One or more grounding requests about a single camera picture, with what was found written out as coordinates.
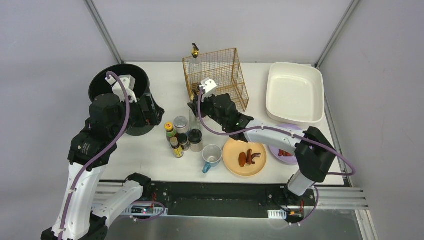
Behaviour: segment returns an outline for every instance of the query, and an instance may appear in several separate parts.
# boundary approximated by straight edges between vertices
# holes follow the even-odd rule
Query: spice jar
[[[179,134],[178,137],[179,144],[181,144],[182,150],[188,151],[190,149],[189,138],[185,134]]]
[[[199,129],[193,129],[188,133],[188,141],[193,152],[199,153],[203,150],[202,132]]]
[[[172,147],[172,150],[173,150],[173,155],[176,158],[181,158],[184,155],[184,152],[183,152],[183,148],[181,147],[181,144],[178,142],[177,138],[174,137],[174,136],[171,137],[170,143],[171,143],[171,147]]]
[[[178,134],[187,134],[190,130],[189,121],[185,116],[177,116],[173,120],[173,125]]]

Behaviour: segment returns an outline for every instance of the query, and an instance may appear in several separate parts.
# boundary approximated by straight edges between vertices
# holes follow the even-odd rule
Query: wire basket
[[[229,94],[237,110],[246,111],[249,95],[243,78],[237,48],[199,54],[182,59],[188,96],[199,93],[199,83],[205,78],[215,81],[216,95]]]

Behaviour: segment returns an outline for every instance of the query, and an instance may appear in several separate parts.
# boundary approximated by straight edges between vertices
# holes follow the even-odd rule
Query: black lid
[[[188,140],[190,143],[198,144],[202,141],[202,132],[199,129],[193,129],[188,134]]]
[[[177,139],[178,139],[178,142],[180,144],[185,143],[185,142],[187,142],[187,135],[182,134],[182,133],[181,134],[178,134]]]

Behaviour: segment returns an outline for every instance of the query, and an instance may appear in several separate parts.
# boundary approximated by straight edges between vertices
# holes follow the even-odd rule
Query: purple plate
[[[293,125],[293,124],[288,124],[288,123],[280,124],[277,127],[281,127],[281,128],[285,128],[285,129],[291,129],[291,130],[302,130],[300,127]],[[276,159],[282,161],[283,163],[285,163],[287,165],[297,165],[298,164],[298,160],[296,159],[295,156],[278,156],[280,149],[278,149],[277,147],[269,146],[269,150],[271,150],[272,155],[274,155],[274,157]]]

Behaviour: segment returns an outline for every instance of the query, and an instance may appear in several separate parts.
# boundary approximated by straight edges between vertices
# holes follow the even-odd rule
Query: white table
[[[172,122],[177,116],[188,119],[190,101],[185,83],[182,62],[127,62],[142,68],[150,79],[150,90],[157,104],[165,109],[162,124],[143,136],[124,135],[117,142],[117,150],[111,155],[104,172],[103,180],[123,180],[128,175],[140,173],[160,182],[207,182],[207,183],[251,183],[284,184],[299,169],[278,161],[267,149],[267,162],[263,170],[252,177],[240,177],[231,173],[221,162],[207,174],[202,173],[205,162],[202,153],[185,151],[182,158],[175,158],[165,135],[164,124]],[[246,115],[260,119],[265,123],[279,124],[270,119],[265,108],[268,73],[271,64],[242,63],[241,69],[249,94]],[[221,127],[207,118],[205,123],[213,130]],[[333,139],[327,119],[315,124],[332,143]],[[215,144],[224,147],[229,137],[214,135],[203,129],[204,145]],[[340,173],[337,160],[330,172]],[[323,185],[340,186],[344,184],[341,176],[327,176]]]

